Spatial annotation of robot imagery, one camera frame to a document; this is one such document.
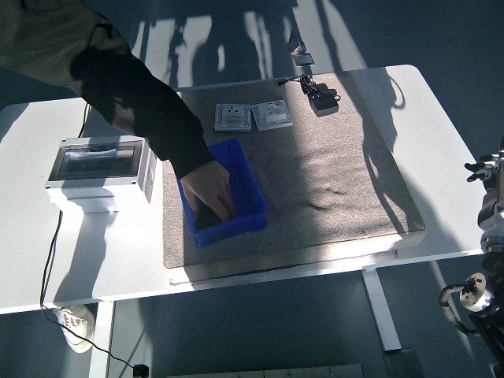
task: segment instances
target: electrical outlet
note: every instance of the electrical outlet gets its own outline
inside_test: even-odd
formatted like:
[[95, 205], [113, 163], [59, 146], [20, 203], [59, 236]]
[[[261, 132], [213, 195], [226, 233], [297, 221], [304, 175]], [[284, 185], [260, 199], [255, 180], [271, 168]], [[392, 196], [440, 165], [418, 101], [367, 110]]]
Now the electrical outlet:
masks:
[[217, 104], [214, 128], [218, 132], [249, 132], [252, 129], [250, 106]]
[[252, 113], [260, 132], [292, 126], [291, 114], [284, 100], [252, 105]]
[[222, 105], [222, 122], [242, 122], [245, 120], [243, 106]]

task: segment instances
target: felt mat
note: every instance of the felt mat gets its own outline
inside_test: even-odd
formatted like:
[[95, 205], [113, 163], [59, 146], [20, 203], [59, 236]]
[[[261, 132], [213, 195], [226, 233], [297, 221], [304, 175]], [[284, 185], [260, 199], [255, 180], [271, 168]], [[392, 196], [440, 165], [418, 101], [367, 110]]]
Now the felt mat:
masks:
[[[317, 118], [300, 84], [276, 81], [182, 93], [211, 145], [241, 142], [269, 212], [268, 227], [199, 249], [189, 234], [169, 162], [163, 164], [164, 265], [172, 284], [332, 261], [412, 246], [424, 221], [350, 74], [315, 75], [341, 95]], [[284, 99], [294, 124], [216, 132], [216, 104]]]

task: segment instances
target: white sneaker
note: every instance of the white sneaker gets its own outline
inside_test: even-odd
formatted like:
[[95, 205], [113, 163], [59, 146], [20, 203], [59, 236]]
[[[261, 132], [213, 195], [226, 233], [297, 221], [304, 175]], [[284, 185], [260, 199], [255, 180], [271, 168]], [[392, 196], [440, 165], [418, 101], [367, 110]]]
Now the white sneaker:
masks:
[[[86, 306], [61, 307], [53, 309], [53, 312], [60, 324], [70, 329], [76, 335], [93, 341], [93, 336], [95, 335], [95, 317]], [[62, 330], [66, 342], [75, 352], [84, 353], [92, 347], [88, 341], [75, 337], [64, 328]]]

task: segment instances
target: blue plastic bin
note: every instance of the blue plastic bin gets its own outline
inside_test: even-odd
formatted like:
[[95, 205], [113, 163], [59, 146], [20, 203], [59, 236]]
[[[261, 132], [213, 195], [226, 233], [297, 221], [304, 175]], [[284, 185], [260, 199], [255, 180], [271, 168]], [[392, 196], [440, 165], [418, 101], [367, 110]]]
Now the blue plastic bin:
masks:
[[231, 238], [248, 231], [259, 231], [266, 228], [265, 215], [268, 212], [265, 200], [259, 191], [258, 184], [246, 161], [243, 148], [238, 139], [230, 139], [222, 143], [209, 146], [209, 150], [216, 160], [229, 172], [229, 184], [232, 198], [235, 203], [235, 218], [214, 226], [196, 229], [194, 219], [187, 200], [183, 195], [180, 181], [179, 191], [182, 198], [187, 228], [194, 236], [196, 245], [205, 248], [219, 240]]

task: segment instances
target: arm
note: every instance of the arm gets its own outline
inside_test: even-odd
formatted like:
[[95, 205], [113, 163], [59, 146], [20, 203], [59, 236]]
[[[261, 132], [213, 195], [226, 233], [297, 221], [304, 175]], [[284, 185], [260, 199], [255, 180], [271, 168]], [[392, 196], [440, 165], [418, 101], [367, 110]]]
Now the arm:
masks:
[[222, 221], [232, 217], [228, 176], [208, 151], [199, 119], [107, 19], [78, 0], [0, 5], [0, 65], [73, 89], [112, 126], [146, 138], [161, 160], [171, 161], [193, 210], [199, 197]]

